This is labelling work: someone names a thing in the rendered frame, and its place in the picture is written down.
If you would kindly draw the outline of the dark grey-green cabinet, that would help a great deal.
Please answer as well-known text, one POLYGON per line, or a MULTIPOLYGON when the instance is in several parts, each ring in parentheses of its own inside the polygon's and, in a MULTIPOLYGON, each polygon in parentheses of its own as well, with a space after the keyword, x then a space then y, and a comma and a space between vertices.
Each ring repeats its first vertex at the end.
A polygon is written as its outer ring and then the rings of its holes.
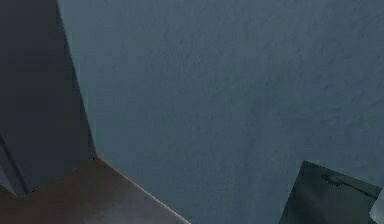
POLYGON ((277 224, 377 224, 382 187, 303 161, 277 224))

